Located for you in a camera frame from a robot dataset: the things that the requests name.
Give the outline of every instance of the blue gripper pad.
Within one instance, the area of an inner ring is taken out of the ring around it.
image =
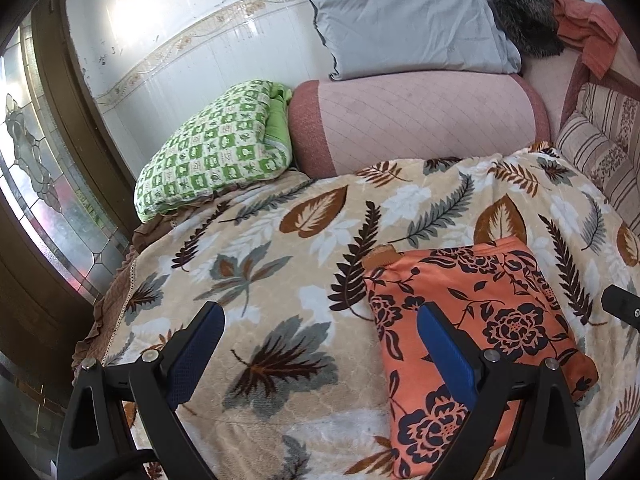
[[[172,410],[191,399],[225,330],[225,311],[215,303],[167,375],[166,402]]]
[[[469,410],[478,400],[474,373],[458,346],[426,305],[418,309],[418,334],[451,396]]]

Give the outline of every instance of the folded orange clothing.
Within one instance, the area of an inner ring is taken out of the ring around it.
[[[622,29],[602,4],[582,0],[554,0],[558,36],[582,50],[582,62],[602,79],[611,67]]]
[[[574,400],[598,381],[535,257],[516,237],[437,250],[375,248],[363,260],[388,382],[390,440],[397,478],[427,475],[467,413],[447,390],[417,331],[417,310],[434,301],[481,350],[539,365],[558,359]],[[510,402],[494,448],[507,443],[518,403]]]

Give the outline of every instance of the white wall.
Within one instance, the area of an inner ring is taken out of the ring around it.
[[[332,68],[306,0],[66,0],[66,10],[85,81],[135,176],[234,83],[294,87]]]

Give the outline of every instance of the decorative wall border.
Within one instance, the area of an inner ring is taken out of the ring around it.
[[[298,5],[308,5],[308,1],[239,0],[209,14],[156,48],[129,70],[111,89],[96,97],[98,110],[100,113],[111,110],[171,62],[208,43],[213,38],[244,25],[249,20],[256,20]]]

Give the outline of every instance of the orange floral fabric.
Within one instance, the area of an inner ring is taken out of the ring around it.
[[[531,365],[558,359],[574,400],[597,382],[595,364],[576,348],[553,291],[518,238],[408,251],[391,261],[368,271],[365,281],[388,381],[396,477],[428,474],[467,413],[418,336],[417,309],[425,301],[437,303],[480,349]],[[516,412],[510,402],[494,448],[507,442]]]

